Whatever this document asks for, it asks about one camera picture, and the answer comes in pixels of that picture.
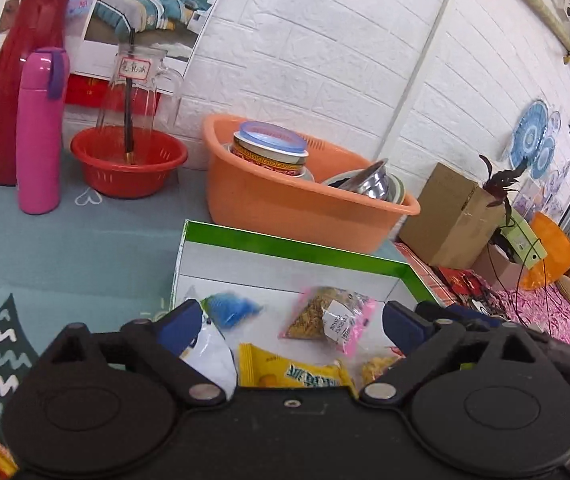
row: light blue tablecloth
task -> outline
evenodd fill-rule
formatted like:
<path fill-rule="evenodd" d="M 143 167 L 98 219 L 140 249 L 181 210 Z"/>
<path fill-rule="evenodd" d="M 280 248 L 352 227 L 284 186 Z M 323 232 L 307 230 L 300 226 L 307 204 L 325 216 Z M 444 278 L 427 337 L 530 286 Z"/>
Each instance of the light blue tablecloth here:
<path fill-rule="evenodd" d="M 152 197 L 102 198 L 67 155 L 62 201 L 47 215 L 25 215 L 15 189 L 0 187 L 0 307 L 12 293 L 38 353 L 70 322 L 110 332 L 166 310 L 183 222 L 211 221 L 205 184 L 204 171 L 179 170 Z M 388 242 L 376 255 L 404 261 Z"/>

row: metal screw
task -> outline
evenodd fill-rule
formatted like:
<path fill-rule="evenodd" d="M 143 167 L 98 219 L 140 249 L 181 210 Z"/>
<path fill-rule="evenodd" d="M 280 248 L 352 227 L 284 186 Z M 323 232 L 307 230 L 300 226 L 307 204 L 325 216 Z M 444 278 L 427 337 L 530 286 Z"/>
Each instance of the metal screw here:
<path fill-rule="evenodd" d="M 396 395 L 396 388 L 387 383 L 372 383 L 365 386 L 365 395 L 371 399 L 388 400 Z"/>
<path fill-rule="evenodd" d="M 190 388 L 190 396 L 196 400 L 212 400 L 220 395 L 220 388 L 215 384 L 194 384 Z"/>

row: green box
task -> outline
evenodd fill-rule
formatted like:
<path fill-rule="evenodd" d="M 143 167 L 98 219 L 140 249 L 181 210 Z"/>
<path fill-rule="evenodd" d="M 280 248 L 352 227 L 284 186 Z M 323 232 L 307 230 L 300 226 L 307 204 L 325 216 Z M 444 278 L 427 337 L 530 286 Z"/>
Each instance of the green box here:
<path fill-rule="evenodd" d="M 501 232 L 514 248 L 514 252 L 520 259 L 519 263 L 525 263 L 527 269 L 531 269 L 548 255 L 539 237 L 532 231 L 532 228 L 518 211 L 514 209 L 512 209 L 510 225 L 501 227 Z"/>
<path fill-rule="evenodd" d="M 260 314 L 225 330 L 225 341 L 238 359 L 238 345 L 252 343 L 304 363 L 331 364 L 335 346 L 325 341 L 283 339 L 301 295 L 315 286 L 354 290 L 375 301 L 358 350 L 346 364 L 353 378 L 371 357 L 389 352 L 382 311 L 396 300 L 411 310 L 420 301 L 436 301 L 408 264 L 367 254 L 297 242 L 240 229 L 187 221 L 176 261 L 172 308 L 185 299 L 203 300 L 235 292 L 263 307 Z"/>

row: purple bottle strap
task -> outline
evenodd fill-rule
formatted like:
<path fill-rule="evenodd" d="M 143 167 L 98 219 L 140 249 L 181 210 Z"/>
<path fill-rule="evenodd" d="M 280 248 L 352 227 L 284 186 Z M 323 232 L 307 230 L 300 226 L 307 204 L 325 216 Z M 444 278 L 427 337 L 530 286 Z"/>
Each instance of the purple bottle strap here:
<path fill-rule="evenodd" d="M 51 56 L 51 70 L 49 71 L 49 84 L 47 85 L 47 99 L 57 101 L 63 96 L 65 88 L 65 60 L 61 48 L 39 48 L 39 53 L 46 53 Z"/>

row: pink water bottle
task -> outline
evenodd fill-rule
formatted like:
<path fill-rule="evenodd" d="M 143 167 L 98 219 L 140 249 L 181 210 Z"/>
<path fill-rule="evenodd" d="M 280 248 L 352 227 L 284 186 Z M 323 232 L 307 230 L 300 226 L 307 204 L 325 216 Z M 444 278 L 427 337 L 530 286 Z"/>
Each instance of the pink water bottle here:
<path fill-rule="evenodd" d="M 60 203 L 60 150 L 69 58 L 62 48 L 33 52 L 22 69 L 16 120 L 18 206 L 39 215 Z"/>

